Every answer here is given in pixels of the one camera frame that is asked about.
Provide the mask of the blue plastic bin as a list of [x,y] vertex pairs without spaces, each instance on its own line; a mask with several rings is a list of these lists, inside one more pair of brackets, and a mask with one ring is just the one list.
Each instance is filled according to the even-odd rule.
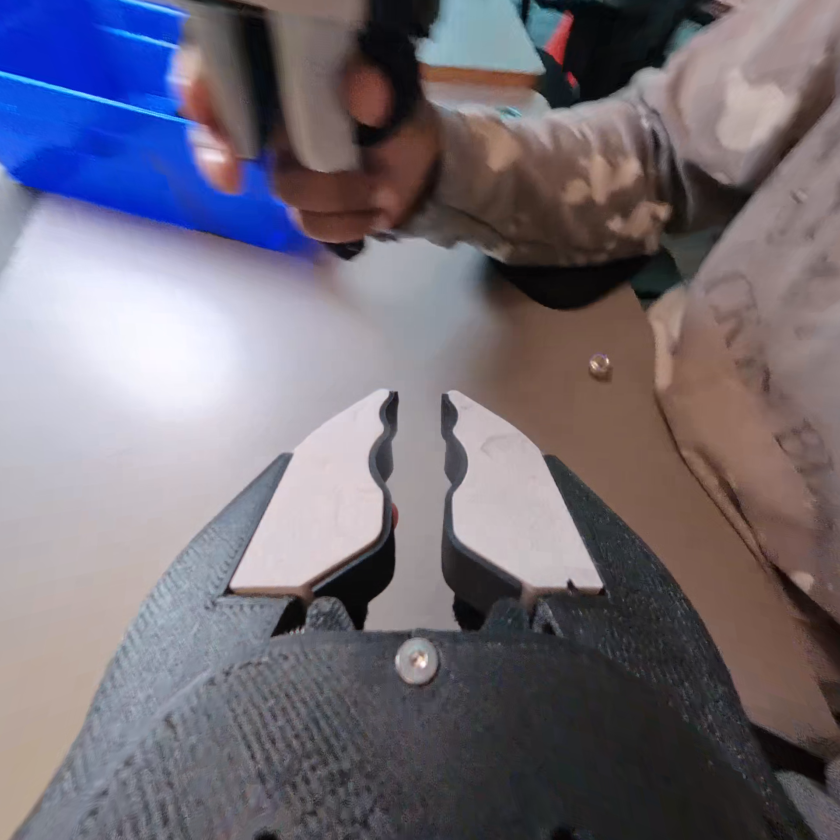
[[236,196],[196,170],[167,83],[185,19],[177,2],[2,1],[3,167],[42,192],[314,256],[259,165]]

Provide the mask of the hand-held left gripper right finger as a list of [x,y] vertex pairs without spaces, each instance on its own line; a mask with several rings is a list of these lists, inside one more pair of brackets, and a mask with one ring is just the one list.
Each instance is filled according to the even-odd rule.
[[604,583],[539,447],[458,391],[442,395],[444,578],[457,596],[600,594]]

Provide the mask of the person's right forearm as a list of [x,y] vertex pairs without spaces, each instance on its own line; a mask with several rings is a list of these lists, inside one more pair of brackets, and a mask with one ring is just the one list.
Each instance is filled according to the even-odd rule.
[[777,270],[838,259],[838,2],[748,2],[623,90],[532,119],[436,108],[441,162],[401,233],[513,264],[652,254],[729,225]]

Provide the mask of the person's patterned sweatshirt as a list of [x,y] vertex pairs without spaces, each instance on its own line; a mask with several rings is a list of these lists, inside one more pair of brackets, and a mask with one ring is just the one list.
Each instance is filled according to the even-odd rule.
[[790,152],[650,322],[679,451],[779,575],[838,719],[838,148]]

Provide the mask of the person's right hand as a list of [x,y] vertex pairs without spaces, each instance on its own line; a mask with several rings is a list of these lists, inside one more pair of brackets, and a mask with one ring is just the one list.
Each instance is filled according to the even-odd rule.
[[[216,114],[204,69],[201,50],[184,38],[171,61],[171,89],[189,122],[187,144],[196,169],[217,191],[239,194],[243,162]],[[360,167],[351,171],[305,168],[279,128],[269,154],[272,189],[303,234],[324,244],[347,244],[410,218],[434,181],[441,150],[438,112],[425,98],[384,142],[363,150]]]

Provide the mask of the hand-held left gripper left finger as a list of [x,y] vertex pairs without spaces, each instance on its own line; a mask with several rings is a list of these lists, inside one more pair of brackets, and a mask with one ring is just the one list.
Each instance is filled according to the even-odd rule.
[[294,448],[238,562],[236,595],[321,596],[377,555],[393,531],[398,393],[373,391]]

